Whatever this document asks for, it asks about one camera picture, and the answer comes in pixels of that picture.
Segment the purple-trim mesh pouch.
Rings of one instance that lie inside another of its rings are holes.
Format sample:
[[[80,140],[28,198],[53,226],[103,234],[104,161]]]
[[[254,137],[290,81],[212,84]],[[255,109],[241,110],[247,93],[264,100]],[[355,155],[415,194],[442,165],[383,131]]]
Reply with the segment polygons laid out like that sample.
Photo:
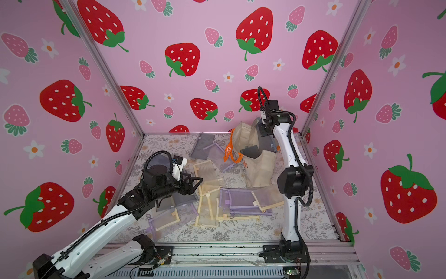
[[[252,191],[244,188],[220,188],[217,203],[217,220],[243,220],[272,216],[272,210],[262,211],[256,204]]]

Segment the beige canvas bag orange handles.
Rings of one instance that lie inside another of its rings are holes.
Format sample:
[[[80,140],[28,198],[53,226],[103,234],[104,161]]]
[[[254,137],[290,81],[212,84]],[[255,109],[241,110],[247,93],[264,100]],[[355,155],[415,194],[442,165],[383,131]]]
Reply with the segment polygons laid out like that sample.
[[[239,123],[231,130],[224,161],[240,164],[248,188],[271,185],[277,147],[272,136],[260,134],[261,119],[252,124]]]

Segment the blue-grey mesh pencil pouch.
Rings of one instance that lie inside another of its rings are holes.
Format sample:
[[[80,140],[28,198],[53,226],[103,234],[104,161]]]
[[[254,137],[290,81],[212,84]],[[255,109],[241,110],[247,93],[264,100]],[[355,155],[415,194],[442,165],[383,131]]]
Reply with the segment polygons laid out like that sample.
[[[271,135],[262,137],[259,131],[255,131],[250,137],[251,142],[246,144],[240,151],[241,154],[249,158],[258,158],[263,151],[276,153],[278,151],[278,144],[275,138]]]

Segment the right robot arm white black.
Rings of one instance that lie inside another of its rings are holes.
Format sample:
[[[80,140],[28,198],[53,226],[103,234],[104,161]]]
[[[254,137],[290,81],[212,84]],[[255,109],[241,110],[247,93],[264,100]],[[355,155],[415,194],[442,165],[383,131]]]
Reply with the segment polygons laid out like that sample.
[[[312,176],[314,169],[301,161],[293,133],[295,114],[280,110],[278,101],[269,100],[266,91],[259,87],[257,96],[261,111],[260,133],[273,136],[280,147],[284,170],[277,178],[277,186],[284,196],[284,221],[279,247],[283,254],[306,252],[299,231],[301,208],[308,208],[314,196]]]

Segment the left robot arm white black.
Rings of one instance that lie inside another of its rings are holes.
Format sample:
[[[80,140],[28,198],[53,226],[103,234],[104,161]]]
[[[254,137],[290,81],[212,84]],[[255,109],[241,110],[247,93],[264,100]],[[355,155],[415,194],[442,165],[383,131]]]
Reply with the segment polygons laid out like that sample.
[[[96,254],[127,227],[158,208],[174,193],[193,195],[203,182],[182,170],[187,159],[157,151],[144,163],[139,183],[91,229],[52,256],[43,254],[33,262],[36,279],[102,279],[136,262],[160,266],[164,260],[145,234],[134,237],[119,249]]]

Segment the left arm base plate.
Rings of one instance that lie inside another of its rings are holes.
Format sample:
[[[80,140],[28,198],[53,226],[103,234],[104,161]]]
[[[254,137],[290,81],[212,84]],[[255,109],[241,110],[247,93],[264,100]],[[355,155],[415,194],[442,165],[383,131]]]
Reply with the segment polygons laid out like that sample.
[[[173,255],[173,249],[173,246],[157,245],[154,248],[150,248],[149,250],[144,251],[139,258],[130,261],[129,265],[155,265],[162,260],[164,260],[164,265],[169,265]]]

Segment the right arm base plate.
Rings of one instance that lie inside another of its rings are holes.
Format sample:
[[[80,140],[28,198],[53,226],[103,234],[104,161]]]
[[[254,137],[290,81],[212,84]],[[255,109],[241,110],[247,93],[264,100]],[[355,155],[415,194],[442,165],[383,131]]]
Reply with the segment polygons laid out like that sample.
[[[300,245],[264,245],[258,254],[266,263],[308,263],[311,258]]]

